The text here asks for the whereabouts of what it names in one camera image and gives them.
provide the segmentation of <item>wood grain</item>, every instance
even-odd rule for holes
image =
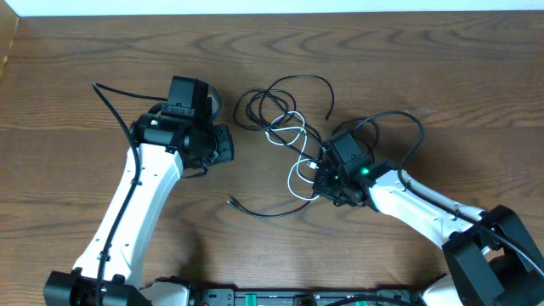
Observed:
[[[440,250],[393,218],[316,201],[279,213],[296,159],[232,125],[249,88],[281,85],[324,135],[341,121],[405,110],[427,138],[408,170],[458,201],[504,204],[544,248],[544,23],[541,13],[309,14],[29,18],[0,83],[0,304],[43,304],[51,270],[69,271],[104,216],[128,148],[90,87],[166,96],[172,75],[198,77],[224,100],[235,161],[177,184],[144,282],[179,275],[240,287],[421,286],[447,270]],[[109,95],[127,122],[150,103]],[[398,160],[417,131],[384,118],[377,152]],[[265,173],[264,182],[253,179]],[[297,184],[301,192],[308,187]]]

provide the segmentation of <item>white wall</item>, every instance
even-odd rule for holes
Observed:
[[[544,0],[5,0],[21,17],[541,10]]]

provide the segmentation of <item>black bracket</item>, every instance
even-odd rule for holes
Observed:
[[[514,250],[502,246],[482,227],[503,234],[522,247],[536,264],[544,258],[511,209],[498,206],[464,233],[457,234],[442,246],[457,293],[464,305],[506,306],[537,305],[544,300],[544,280],[535,268]],[[481,250],[501,248],[504,255],[487,261]]]

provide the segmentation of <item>white cable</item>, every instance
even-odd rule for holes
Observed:
[[[281,131],[292,131],[292,130],[299,130],[301,131],[302,133],[299,133],[297,134],[297,136],[295,137],[295,139],[293,141],[291,141],[290,143],[287,143],[288,145],[292,145],[294,144],[298,138],[303,135],[304,136],[304,143],[303,143],[303,147],[302,149],[300,150],[301,154],[298,156],[298,160],[297,162],[295,162],[292,167],[291,167],[291,171],[289,172],[289,175],[287,176],[287,188],[289,188],[289,191],[291,191],[291,193],[296,196],[297,198],[299,199],[302,199],[302,200],[305,200],[305,201],[313,201],[317,198],[319,198],[319,196],[315,196],[314,198],[306,198],[306,197],[303,197],[303,196],[300,196],[300,195],[297,195],[291,188],[291,174],[292,174],[292,170],[294,167],[297,167],[297,174],[298,174],[298,177],[303,180],[304,182],[306,183],[309,183],[309,184],[313,184],[314,182],[305,178],[301,173],[300,173],[300,163],[301,162],[306,162],[306,161],[309,161],[309,159],[304,159],[302,160],[302,153],[304,153],[304,150],[306,150],[306,144],[308,142],[308,135],[306,134],[306,121],[304,120],[304,116],[299,113],[298,111],[295,111],[295,110],[291,110],[291,111],[288,111],[287,114],[294,114],[294,115],[298,115],[300,117],[300,120],[302,121],[302,126],[301,127],[281,127],[281,128],[271,128],[270,130],[274,131],[274,132],[281,132]],[[277,118],[275,118],[271,124],[274,124],[275,122],[277,122],[278,120],[280,120],[281,118],[285,117],[285,115],[282,115],[282,116],[278,116]],[[270,134],[268,132],[265,132],[266,133],[266,137],[268,138],[269,142],[273,145],[284,145],[282,143],[278,143],[278,142],[275,142],[274,140],[272,140],[270,138]]]
[[[301,200],[305,200],[305,201],[313,201],[313,200],[319,198],[319,196],[316,195],[316,196],[314,196],[314,197],[311,198],[311,199],[310,199],[310,198],[305,198],[305,197],[303,197],[303,196],[297,195],[297,194],[291,189],[291,173],[292,173],[292,169],[294,169],[295,166],[298,166],[299,163],[301,163],[301,162],[306,162],[306,161],[309,161],[309,158],[303,159],[303,160],[301,160],[301,161],[297,161],[297,162],[295,162],[294,165],[292,165],[291,171],[289,171],[289,175],[287,176],[287,187],[289,188],[289,191],[291,191],[291,193],[292,193],[294,196],[296,196],[297,198],[299,198],[299,199],[301,199]]]

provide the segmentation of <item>green terminal block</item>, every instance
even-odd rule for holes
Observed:
[[[246,294],[246,306],[257,306],[257,295]]]

